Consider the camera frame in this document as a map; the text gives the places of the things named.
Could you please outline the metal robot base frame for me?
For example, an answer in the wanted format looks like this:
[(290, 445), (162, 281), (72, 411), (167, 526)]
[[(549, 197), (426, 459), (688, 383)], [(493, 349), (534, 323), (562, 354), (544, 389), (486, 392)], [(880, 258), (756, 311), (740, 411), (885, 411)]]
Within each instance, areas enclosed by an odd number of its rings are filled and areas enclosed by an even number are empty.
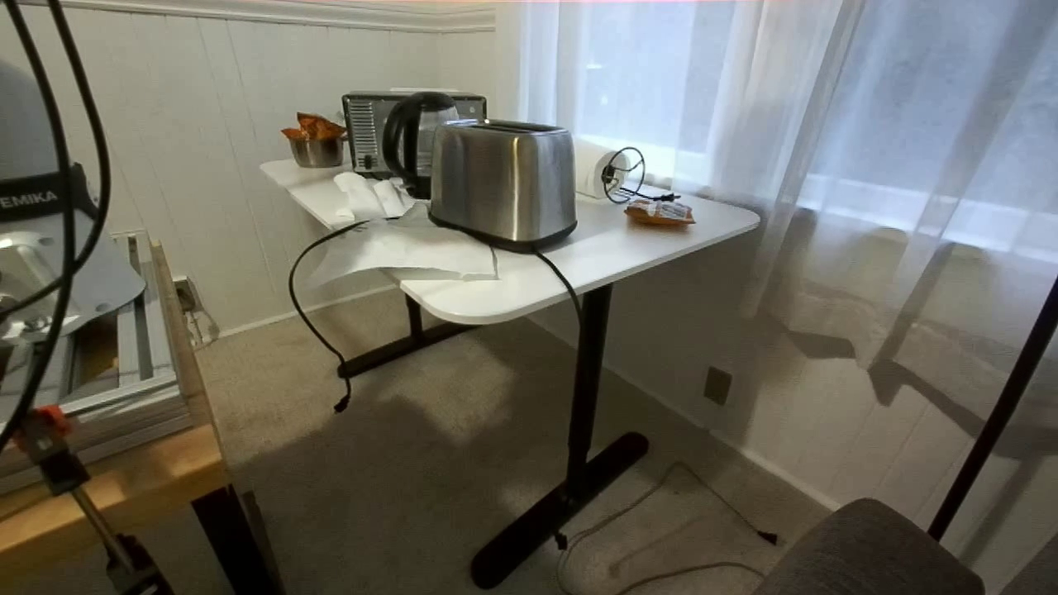
[[(10, 230), (0, 242), (3, 308), (55, 277), (55, 244), (41, 230)], [(191, 424), (180, 389), (167, 305), (147, 239), (96, 244), (75, 273), (62, 338), (41, 380), (34, 407), (61, 407), (72, 424), (72, 450), (87, 463), (126, 454)], [(0, 424), (14, 413), (34, 369), (34, 347), (51, 331), (53, 298), (3, 322)], [(41, 485), (41, 469), (3, 445), (0, 488)]]

